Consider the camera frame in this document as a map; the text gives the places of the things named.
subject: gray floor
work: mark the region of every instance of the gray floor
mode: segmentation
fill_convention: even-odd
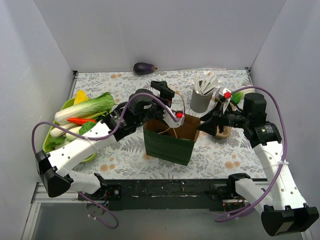
[[[110,230],[87,217],[86,204],[42,203],[34,240],[302,240],[301,234],[270,237],[257,212],[216,223],[215,212],[193,210],[127,210],[116,212],[120,226]],[[104,220],[114,223],[110,216]]]

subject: floral pattern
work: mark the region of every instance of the floral pattern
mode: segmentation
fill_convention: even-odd
[[[79,73],[73,94],[84,90],[89,98],[95,98],[104,92],[111,92],[115,102],[122,103],[141,88],[158,95],[159,92],[150,87],[150,82],[166,81],[183,96],[186,113],[201,117],[205,113],[198,114],[190,109],[195,73],[203,76],[207,71],[156,71],[144,76],[136,76],[133,72]],[[213,73],[222,80],[220,86],[230,90],[250,84],[245,70],[214,70]],[[212,100],[207,112],[213,106]],[[183,101],[179,95],[174,97],[171,108],[183,109]],[[86,174],[99,173],[105,179],[210,179],[227,178],[234,173],[247,173],[252,178],[266,177],[243,131],[235,128],[226,139],[216,139],[200,132],[191,160],[188,166],[183,166],[146,155],[143,129],[139,127],[130,136],[101,149],[94,161],[80,163],[74,170]]]

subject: green paper bag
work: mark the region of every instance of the green paper bag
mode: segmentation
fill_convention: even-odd
[[[153,119],[146,122],[143,125],[146,154],[187,166],[199,136],[199,131],[196,129],[199,125],[200,119],[198,117],[185,114],[183,125],[174,129],[176,138],[172,128],[159,134],[168,129],[168,126],[161,121]]]

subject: gray cup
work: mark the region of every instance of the gray cup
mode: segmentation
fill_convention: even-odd
[[[204,113],[209,107],[212,95],[213,93],[207,96],[200,95],[192,88],[190,108],[196,113]]]

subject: eggplant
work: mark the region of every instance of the eggplant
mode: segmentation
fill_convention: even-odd
[[[133,71],[137,75],[145,75],[145,74],[152,74],[157,68],[149,63],[144,63],[144,62],[137,62],[133,66]]]

